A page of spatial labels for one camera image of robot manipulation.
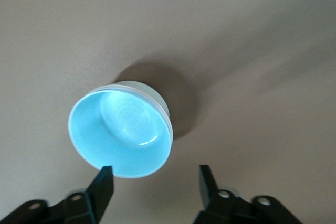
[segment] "gray surface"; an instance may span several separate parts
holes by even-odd
[[[164,94],[177,139],[157,173],[116,179],[102,223],[192,223],[198,164],[245,199],[336,222],[336,0],[0,0],[0,28],[0,217],[86,187],[97,170],[69,111],[138,79]]]

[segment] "blue cup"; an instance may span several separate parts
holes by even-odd
[[[139,178],[160,169],[173,142],[168,107],[151,87],[121,81],[97,88],[72,108],[69,134],[92,166],[112,165],[117,177]]]

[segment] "plastic cup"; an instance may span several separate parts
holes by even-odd
[[[123,178],[156,172],[173,142],[167,104],[136,81],[92,90],[72,108],[68,126],[74,147],[89,164],[112,165],[114,175]]]

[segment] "screw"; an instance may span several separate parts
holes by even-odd
[[[79,199],[81,199],[81,198],[82,198],[81,195],[75,195],[75,196],[73,196],[73,197],[71,198],[71,200],[72,200],[72,201],[76,201],[76,200],[79,200]]]
[[[271,205],[271,202],[268,199],[264,198],[264,197],[260,197],[258,199],[258,202],[260,204],[264,205],[264,206],[270,206]]]
[[[222,198],[229,198],[230,197],[230,194],[227,192],[227,191],[220,191],[218,193]]]
[[[29,210],[35,210],[41,206],[41,203],[34,203],[28,207]]]

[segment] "metal screw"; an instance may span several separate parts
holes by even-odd
[[[220,191],[218,193],[222,198],[229,198],[230,194],[227,191]]]
[[[73,196],[73,197],[71,198],[71,200],[72,200],[72,201],[76,201],[76,200],[79,200],[79,199],[81,199],[81,198],[82,198],[81,195],[75,195],[75,196]]]
[[[35,210],[41,206],[41,203],[34,203],[28,207],[29,210]]]
[[[264,197],[260,197],[258,199],[258,202],[260,204],[264,205],[264,206],[270,206],[271,205],[271,202],[268,199],[264,198]]]

